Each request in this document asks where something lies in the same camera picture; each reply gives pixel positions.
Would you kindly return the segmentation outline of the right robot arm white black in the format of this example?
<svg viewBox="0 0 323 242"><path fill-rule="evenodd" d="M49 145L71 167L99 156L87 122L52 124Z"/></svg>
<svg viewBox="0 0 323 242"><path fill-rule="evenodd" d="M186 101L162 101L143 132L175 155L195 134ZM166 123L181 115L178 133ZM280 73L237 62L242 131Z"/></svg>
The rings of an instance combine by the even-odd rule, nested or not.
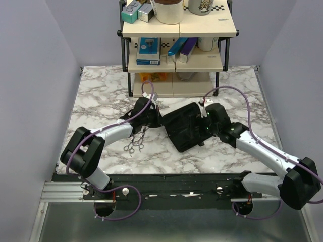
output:
<svg viewBox="0 0 323 242"><path fill-rule="evenodd" d="M268 175L248 172L233 183L233 194L239 198L249 192L280 197L289 207L300 210L316 195L321 185L315 162L305 157L299 159L272 146L251 132L240 122L232 122L219 103L200 100L201 120L205 130L222 142L258 159L271 169L277 179Z"/></svg>

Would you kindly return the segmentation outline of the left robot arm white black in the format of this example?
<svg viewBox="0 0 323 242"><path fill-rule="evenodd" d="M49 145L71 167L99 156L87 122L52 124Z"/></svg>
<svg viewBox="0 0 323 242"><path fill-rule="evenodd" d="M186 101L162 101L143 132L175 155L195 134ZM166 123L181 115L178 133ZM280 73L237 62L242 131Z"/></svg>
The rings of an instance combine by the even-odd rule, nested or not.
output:
<svg viewBox="0 0 323 242"><path fill-rule="evenodd" d="M91 130L77 128L60 156L60 162L67 169L95 186L94 192L101 199L107 199L112 193L111 179L98 167L104 147L134 136L143 127L158 128L162 125L162 116L156 104L157 94L143 95L134 108L115 123Z"/></svg>

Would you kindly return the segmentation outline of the black zip tool case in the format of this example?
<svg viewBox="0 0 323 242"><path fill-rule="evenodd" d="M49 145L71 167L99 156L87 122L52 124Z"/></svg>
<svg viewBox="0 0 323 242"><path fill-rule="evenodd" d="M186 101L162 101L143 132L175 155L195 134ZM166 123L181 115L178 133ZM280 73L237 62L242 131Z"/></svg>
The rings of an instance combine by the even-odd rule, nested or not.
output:
<svg viewBox="0 0 323 242"><path fill-rule="evenodd" d="M211 138L201 118L200 107L197 103L187 104L163 116L163 126L168 137L179 152L184 152Z"/></svg>

